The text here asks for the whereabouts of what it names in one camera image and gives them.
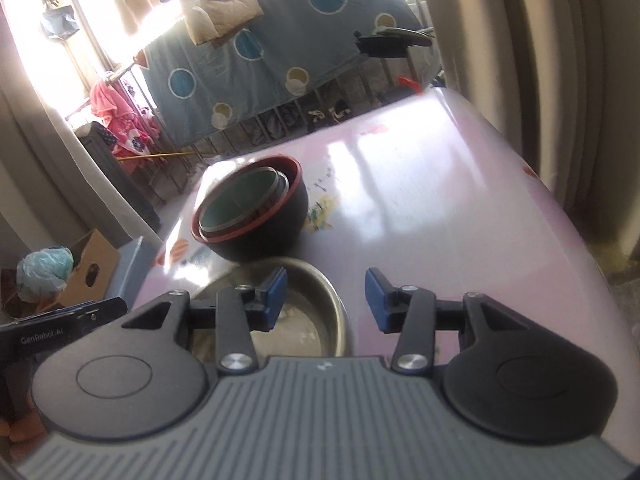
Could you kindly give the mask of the person's left hand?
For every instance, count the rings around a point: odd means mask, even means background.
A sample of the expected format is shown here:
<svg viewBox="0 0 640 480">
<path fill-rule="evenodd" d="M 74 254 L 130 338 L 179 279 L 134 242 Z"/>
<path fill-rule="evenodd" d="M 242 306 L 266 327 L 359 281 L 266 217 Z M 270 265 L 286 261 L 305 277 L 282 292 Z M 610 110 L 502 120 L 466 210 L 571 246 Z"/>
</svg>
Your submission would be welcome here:
<svg viewBox="0 0 640 480">
<path fill-rule="evenodd" d="M 1 437 L 9 439 L 9 454 L 16 462 L 25 458 L 47 437 L 47 430 L 37 411 L 30 410 L 16 422 L 1 421 Z"/>
</svg>

